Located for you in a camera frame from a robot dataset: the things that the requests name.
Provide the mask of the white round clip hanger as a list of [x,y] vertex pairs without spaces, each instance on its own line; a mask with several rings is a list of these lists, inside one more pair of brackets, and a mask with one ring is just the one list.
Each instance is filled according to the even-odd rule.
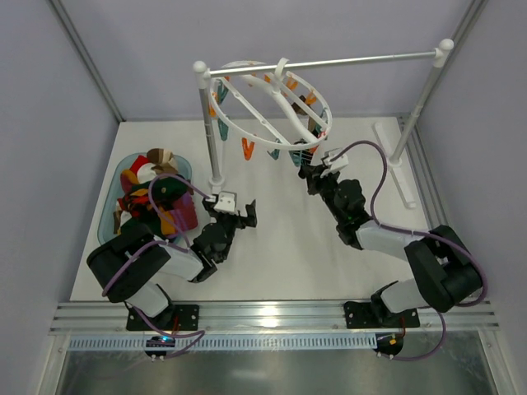
[[224,131],[279,151],[319,146],[333,131],[327,100],[293,72],[288,58],[271,65],[234,61],[207,69],[209,112]]

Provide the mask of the black white striped sock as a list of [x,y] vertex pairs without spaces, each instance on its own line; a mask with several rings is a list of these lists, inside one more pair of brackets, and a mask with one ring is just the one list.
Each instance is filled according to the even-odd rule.
[[311,148],[297,151],[296,152],[296,165],[301,167],[303,165],[311,165],[313,157],[318,150],[318,146],[313,146]]

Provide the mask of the dark green dotted sock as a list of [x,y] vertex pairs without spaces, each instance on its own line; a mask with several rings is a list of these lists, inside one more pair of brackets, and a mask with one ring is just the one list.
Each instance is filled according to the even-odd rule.
[[[151,181],[147,181],[146,183],[132,187],[128,195],[141,203],[146,202],[148,200],[148,190],[151,183]],[[162,177],[157,179],[153,184],[152,198],[158,206],[171,205],[188,191],[189,186],[180,177]]]

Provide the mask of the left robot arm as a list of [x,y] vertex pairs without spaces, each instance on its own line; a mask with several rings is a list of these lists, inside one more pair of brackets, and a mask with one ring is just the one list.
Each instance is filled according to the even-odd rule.
[[88,255],[86,264],[102,295],[113,304],[125,304],[128,331],[197,328],[198,306],[176,304],[152,278],[165,273],[190,283],[206,281],[227,260],[236,231],[257,226],[255,201],[245,206],[245,215],[229,193],[205,198],[203,206],[213,222],[186,249],[154,235],[145,225],[135,225]]

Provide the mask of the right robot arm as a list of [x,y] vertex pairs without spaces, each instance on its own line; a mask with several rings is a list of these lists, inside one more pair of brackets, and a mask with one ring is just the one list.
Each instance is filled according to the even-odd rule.
[[440,225],[423,235],[392,230],[367,213],[358,180],[339,180],[339,174],[330,174],[325,165],[302,165],[299,176],[306,181],[308,194],[321,197],[345,245],[401,259],[413,274],[380,288],[367,302],[345,303],[348,328],[417,328],[417,309],[445,313],[483,288],[482,275],[450,227]]

